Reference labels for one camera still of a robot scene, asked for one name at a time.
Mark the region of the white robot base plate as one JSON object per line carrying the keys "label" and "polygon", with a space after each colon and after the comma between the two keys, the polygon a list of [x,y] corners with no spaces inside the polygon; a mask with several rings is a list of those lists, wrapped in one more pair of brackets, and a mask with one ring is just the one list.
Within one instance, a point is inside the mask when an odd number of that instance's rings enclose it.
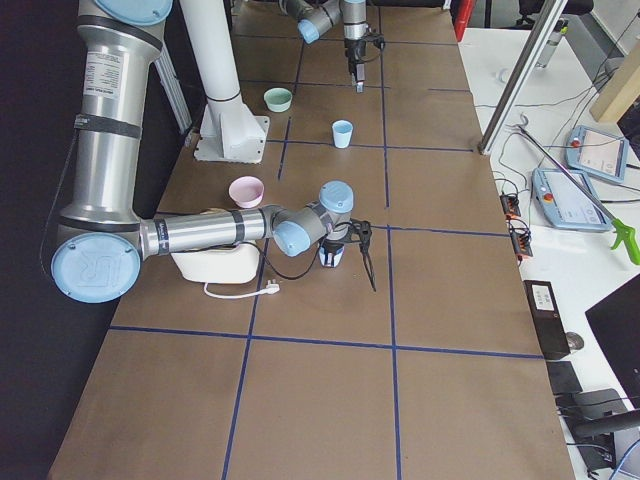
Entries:
{"label": "white robot base plate", "polygon": [[244,136],[234,143],[229,132],[224,132],[224,121],[216,128],[212,116],[205,111],[194,157],[198,161],[257,164],[262,161],[267,133],[270,127],[268,116],[255,116],[255,124],[262,130],[257,136]]}

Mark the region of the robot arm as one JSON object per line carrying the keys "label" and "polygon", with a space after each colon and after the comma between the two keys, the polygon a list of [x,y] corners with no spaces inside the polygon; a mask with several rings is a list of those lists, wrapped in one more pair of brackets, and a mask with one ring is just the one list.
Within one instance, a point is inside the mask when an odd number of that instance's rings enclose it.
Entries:
{"label": "robot arm", "polygon": [[65,165],[74,176],[73,197],[59,214],[48,269],[58,290],[78,302],[105,303],[134,286],[149,257],[262,239],[273,240],[290,257],[314,250],[329,268],[355,244],[366,274],[373,276],[371,228],[353,217],[354,194],[342,181],[323,185],[318,198],[298,211],[268,205],[151,217],[176,163],[158,136],[143,137],[150,71],[157,71],[169,101],[177,103],[181,95],[166,46],[173,10],[182,14],[206,100],[201,159],[256,164],[263,157],[270,121],[253,114],[243,100],[228,2],[80,2],[76,28],[86,60]]}
{"label": "robot arm", "polygon": [[319,40],[325,33],[341,23],[344,48],[352,85],[362,93],[365,82],[365,37],[369,33],[366,21],[366,3],[353,1],[326,1],[314,7],[304,0],[280,0],[281,11],[297,22],[298,32],[307,44]]}

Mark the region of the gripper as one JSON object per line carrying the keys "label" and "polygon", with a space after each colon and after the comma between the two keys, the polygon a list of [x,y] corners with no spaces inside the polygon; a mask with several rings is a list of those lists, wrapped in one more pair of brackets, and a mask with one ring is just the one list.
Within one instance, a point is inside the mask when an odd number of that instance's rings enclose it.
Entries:
{"label": "gripper", "polygon": [[369,221],[351,219],[337,223],[332,233],[337,234],[336,239],[325,238],[322,247],[326,251],[323,254],[323,265],[325,267],[334,266],[334,254],[344,248],[346,244],[355,243],[359,246],[362,256],[363,266],[374,292],[377,291],[375,268],[369,253],[372,237],[372,229]]}
{"label": "gripper", "polygon": [[364,91],[365,83],[365,62],[366,40],[344,39],[345,56],[347,58],[348,70],[351,74],[351,83],[356,93]]}

